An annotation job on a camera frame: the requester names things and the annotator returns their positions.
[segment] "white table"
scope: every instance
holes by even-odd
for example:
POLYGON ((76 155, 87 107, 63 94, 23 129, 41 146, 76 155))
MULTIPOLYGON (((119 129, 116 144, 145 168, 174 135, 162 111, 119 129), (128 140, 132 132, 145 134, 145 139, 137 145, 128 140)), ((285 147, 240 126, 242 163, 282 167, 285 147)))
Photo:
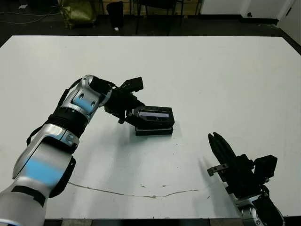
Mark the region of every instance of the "white table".
POLYGON ((276 156, 271 198, 301 215, 301 56, 280 37, 11 37, 0 48, 0 190, 26 138, 85 74, 117 85, 142 76, 136 96, 172 107, 174 133, 135 137, 99 109, 74 154, 78 186, 48 201, 47 218, 238 217, 206 172, 218 164, 214 131, 237 155, 276 156))

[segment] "robotic arm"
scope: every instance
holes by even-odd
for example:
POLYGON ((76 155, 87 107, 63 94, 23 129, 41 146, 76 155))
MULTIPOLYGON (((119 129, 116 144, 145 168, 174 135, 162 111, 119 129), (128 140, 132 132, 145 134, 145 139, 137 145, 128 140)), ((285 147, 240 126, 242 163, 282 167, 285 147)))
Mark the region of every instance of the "robotic arm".
POLYGON ((219 161, 219 166, 207 170, 209 176, 218 173, 227 182, 228 194, 234 194, 235 204, 245 226, 284 226, 280 211, 269 198, 264 183, 274 176, 277 158, 264 156, 252 161, 243 154, 236 156, 219 134, 209 134, 209 144, 219 161))
POLYGON ((132 94, 141 89, 141 78, 116 87, 93 75, 66 89, 54 113, 26 140, 27 147, 14 166, 14 182, 0 193, 0 224, 43 225, 47 199, 65 189, 75 167, 72 154, 98 107, 104 106, 119 123, 134 125, 138 136, 172 134, 171 108, 145 106, 132 94))

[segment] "black bag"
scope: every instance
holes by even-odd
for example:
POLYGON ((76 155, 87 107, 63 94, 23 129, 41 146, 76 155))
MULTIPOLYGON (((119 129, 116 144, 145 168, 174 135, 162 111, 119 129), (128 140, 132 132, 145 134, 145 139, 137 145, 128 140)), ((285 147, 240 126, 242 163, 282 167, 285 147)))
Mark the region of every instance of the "black bag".
POLYGON ((123 27, 123 2, 114 2, 107 5, 110 21, 113 28, 123 27))

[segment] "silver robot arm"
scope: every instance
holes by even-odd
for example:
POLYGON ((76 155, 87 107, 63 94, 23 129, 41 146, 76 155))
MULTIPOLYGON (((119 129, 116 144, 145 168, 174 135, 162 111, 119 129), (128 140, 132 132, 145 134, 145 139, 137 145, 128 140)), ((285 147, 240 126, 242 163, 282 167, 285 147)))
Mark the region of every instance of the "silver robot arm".
POLYGON ((0 193, 0 225, 43 225, 47 199, 65 189, 79 137, 97 108, 110 99, 114 86, 86 75, 64 92, 55 112, 27 140, 14 166, 14 182, 0 193))

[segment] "yellow bag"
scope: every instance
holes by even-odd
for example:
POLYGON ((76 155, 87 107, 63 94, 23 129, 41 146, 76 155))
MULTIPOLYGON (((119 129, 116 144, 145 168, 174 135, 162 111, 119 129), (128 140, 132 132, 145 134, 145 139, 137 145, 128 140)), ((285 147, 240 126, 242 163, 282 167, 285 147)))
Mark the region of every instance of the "yellow bag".
POLYGON ((72 28, 77 24, 93 24, 98 15, 98 2, 95 0, 58 0, 65 26, 72 28))

